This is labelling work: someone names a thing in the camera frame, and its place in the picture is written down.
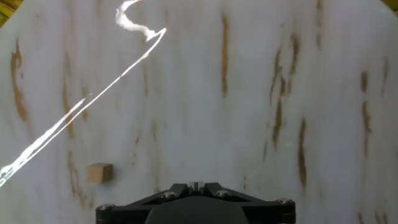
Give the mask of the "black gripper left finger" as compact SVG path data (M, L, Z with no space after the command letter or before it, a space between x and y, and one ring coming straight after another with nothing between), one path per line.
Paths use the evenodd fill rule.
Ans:
M96 208L96 224L144 224L149 213L158 205L192 196L196 182L173 184L169 189L127 205L106 203Z

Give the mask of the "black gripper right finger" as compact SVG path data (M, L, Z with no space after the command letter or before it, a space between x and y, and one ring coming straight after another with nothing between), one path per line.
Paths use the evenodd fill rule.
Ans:
M291 199L280 198L274 201L265 201L222 187L216 182L205 184L200 188L200 192L201 196L237 205L243 211L248 223L295 223L295 202Z

